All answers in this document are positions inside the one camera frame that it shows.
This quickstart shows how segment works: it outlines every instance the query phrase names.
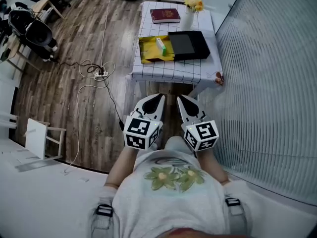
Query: black box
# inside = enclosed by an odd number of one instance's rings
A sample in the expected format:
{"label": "black box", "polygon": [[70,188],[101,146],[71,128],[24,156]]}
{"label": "black box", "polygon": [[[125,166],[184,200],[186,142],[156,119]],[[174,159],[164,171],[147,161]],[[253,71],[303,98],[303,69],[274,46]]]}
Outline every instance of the black box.
{"label": "black box", "polygon": [[169,32],[174,50],[174,61],[206,59],[210,55],[208,45],[200,31]]}

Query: vase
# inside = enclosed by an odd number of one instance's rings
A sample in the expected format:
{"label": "vase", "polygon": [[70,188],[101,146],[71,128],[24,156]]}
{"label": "vase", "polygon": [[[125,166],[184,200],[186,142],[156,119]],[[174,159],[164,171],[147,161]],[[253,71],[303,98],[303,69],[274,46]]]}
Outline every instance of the vase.
{"label": "vase", "polygon": [[192,30],[194,15],[195,15],[195,13],[191,9],[186,7],[185,14],[180,19],[180,29],[182,31]]}

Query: white cable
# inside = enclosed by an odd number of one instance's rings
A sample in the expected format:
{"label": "white cable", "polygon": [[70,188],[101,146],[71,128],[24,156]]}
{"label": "white cable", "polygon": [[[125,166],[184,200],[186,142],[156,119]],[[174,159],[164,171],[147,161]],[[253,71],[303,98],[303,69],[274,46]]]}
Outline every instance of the white cable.
{"label": "white cable", "polygon": [[[64,170],[64,174],[65,174],[65,175],[67,175],[67,174],[70,173],[70,172],[66,172],[66,171],[74,164],[74,162],[76,161],[76,159],[77,159],[77,157],[78,157],[78,154],[79,154],[79,104],[78,104],[78,96],[79,96],[79,93],[80,93],[81,89],[83,89],[83,88],[85,88],[85,87],[88,87],[88,86],[91,86],[91,87],[94,87],[94,88],[98,88],[98,89],[106,88],[106,87],[108,86],[108,84],[106,84],[106,81],[105,81],[105,80],[107,80],[107,79],[109,78],[109,76],[111,76],[111,75],[114,73],[114,71],[115,71],[115,63],[114,63],[113,61],[107,61],[107,62],[105,62],[105,63],[103,64],[104,38],[105,38],[105,31],[106,31],[106,27],[107,27],[107,19],[108,19],[108,12],[109,12],[110,1],[111,1],[111,0],[109,0],[108,6],[107,6],[107,12],[106,12],[106,21],[105,21],[105,28],[104,28],[104,32],[103,32],[103,42],[102,42],[102,46],[101,46],[101,55],[100,55],[100,67],[97,67],[97,68],[95,68],[95,69],[92,71],[93,74],[94,74],[93,77],[89,77],[89,76],[84,76],[84,75],[81,73],[81,71],[80,71],[80,66],[82,66],[82,64],[83,64],[84,62],[86,62],[86,61],[89,61],[90,64],[91,64],[91,66],[93,66],[93,63],[91,62],[91,60],[90,60],[90,59],[85,59],[85,60],[83,60],[83,61],[79,64],[79,66],[78,66],[79,74],[80,74],[82,77],[84,77],[84,78],[93,78],[96,82],[104,81],[104,82],[105,82],[105,86],[99,87],[99,86],[95,86],[95,85],[84,85],[84,86],[82,86],[82,87],[79,89],[79,91],[78,91],[78,93],[77,93],[76,104],[77,104],[77,146],[78,146],[78,150],[77,150],[77,153],[76,153],[76,156],[75,156],[74,160],[73,160],[73,161],[68,165],[68,167]],[[104,71],[106,71],[105,65],[108,64],[108,63],[110,63],[110,62],[113,64],[113,71],[112,71],[110,74],[108,74],[107,76],[103,77],[102,80],[97,80],[97,79],[96,79],[96,74],[95,74],[96,70],[97,70],[97,69],[100,70],[101,68],[103,68]]]}

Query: red book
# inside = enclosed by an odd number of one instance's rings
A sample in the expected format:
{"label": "red book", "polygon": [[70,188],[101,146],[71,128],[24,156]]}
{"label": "red book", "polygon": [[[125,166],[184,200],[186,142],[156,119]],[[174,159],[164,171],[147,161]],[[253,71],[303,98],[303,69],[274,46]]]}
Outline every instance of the red book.
{"label": "red book", "polygon": [[151,16],[154,24],[180,22],[176,9],[152,9]]}

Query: wooden floor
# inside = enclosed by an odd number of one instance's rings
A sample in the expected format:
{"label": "wooden floor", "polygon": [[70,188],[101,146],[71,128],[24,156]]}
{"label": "wooden floor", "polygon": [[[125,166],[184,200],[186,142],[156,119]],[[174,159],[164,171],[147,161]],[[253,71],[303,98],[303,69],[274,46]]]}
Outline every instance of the wooden floor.
{"label": "wooden floor", "polygon": [[[137,43],[141,20],[139,5],[142,1],[144,0],[112,0],[107,19],[103,60],[116,63],[116,70],[109,78],[109,88],[123,121],[141,99],[138,84],[127,81],[125,75],[131,72],[133,47]],[[49,23],[59,45],[60,61],[74,63],[90,59],[99,64],[108,0],[72,0],[71,4],[71,8],[66,8],[62,12],[66,18],[64,21],[58,18],[55,22]],[[79,111],[80,151],[75,164],[109,172],[124,146],[124,141],[108,91],[85,87],[79,94],[79,110],[76,105],[80,87],[88,84],[104,86],[103,83],[82,78],[78,72],[78,65],[59,66],[53,62],[44,63],[34,53],[31,53],[30,58],[37,67],[42,68],[42,71],[37,73],[32,67],[26,67],[14,106],[14,114],[19,116],[19,120],[12,139],[25,144],[23,134],[28,118],[50,122],[54,127],[66,128],[62,154],[63,160],[70,163],[78,149]],[[88,75],[84,68],[82,73]],[[192,86],[185,84],[148,84],[148,94],[167,94],[165,125],[160,147],[164,146],[170,136],[181,135],[176,97],[179,94],[188,94],[191,90]],[[58,138],[58,134],[55,133],[51,136]],[[55,144],[47,144],[47,154],[57,154]]]}

